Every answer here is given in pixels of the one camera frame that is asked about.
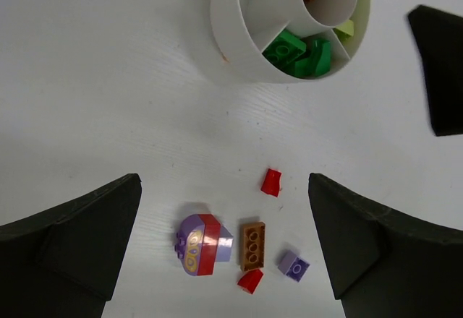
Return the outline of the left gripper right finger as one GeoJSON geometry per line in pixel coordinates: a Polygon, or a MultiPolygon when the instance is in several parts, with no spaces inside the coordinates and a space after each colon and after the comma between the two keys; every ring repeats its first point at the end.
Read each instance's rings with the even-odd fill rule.
{"type": "Polygon", "coordinates": [[[363,197],[320,173],[310,206],[346,317],[461,317],[462,232],[363,197]]]}

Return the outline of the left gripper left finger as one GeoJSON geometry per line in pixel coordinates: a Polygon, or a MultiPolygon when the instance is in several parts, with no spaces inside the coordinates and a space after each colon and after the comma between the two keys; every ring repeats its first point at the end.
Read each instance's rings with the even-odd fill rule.
{"type": "Polygon", "coordinates": [[[101,317],[142,194],[130,173],[1,226],[2,317],[101,317]]]}

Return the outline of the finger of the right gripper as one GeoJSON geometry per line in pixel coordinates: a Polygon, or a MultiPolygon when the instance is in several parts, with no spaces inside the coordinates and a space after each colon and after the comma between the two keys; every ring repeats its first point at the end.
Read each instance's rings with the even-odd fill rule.
{"type": "Polygon", "coordinates": [[[462,133],[462,18],[419,5],[407,15],[422,61],[430,125],[438,137],[462,133]]]}

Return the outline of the yellow-green lego brick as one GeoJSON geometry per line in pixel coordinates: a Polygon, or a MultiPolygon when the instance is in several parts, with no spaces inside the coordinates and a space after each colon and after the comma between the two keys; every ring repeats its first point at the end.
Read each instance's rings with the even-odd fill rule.
{"type": "Polygon", "coordinates": [[[348,19],[346,22],[336,26],[333,31],[340,42],[345,44],[348,40],[354,37],[354,22],[351,19],[348,19]]]}

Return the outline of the green sloped lego piece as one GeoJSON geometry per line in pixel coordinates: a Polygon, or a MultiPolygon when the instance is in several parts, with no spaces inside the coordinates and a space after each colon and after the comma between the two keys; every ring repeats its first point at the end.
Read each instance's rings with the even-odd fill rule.
{"type": "Polygon", "coordinates": [[[308,76],[319,77],[331,69],[331,43],[318,38],[313,41],[312,51],[308,61],[308,76]]]}

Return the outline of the green long lego brick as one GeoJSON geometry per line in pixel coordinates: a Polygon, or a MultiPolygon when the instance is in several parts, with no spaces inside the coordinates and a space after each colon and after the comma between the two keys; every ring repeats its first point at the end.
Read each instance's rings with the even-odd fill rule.
{"type": "Polygon", "coordinates": [[[293,61],[284,67],[283,72],[292,77],[303,79],[313,76],[317,63],[317,58],[305,57],[303,59],[293,61]]]}

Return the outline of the green square lego brick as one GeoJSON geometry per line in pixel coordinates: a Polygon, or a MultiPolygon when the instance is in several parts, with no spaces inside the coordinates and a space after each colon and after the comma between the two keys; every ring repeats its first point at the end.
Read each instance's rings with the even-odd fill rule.
{"type": "Polygon", "coordinates": [[[307,44],[288,30],[281,31],[264,50],[263,56],[276,68],[283,70],[307,50],[307,44]]]}

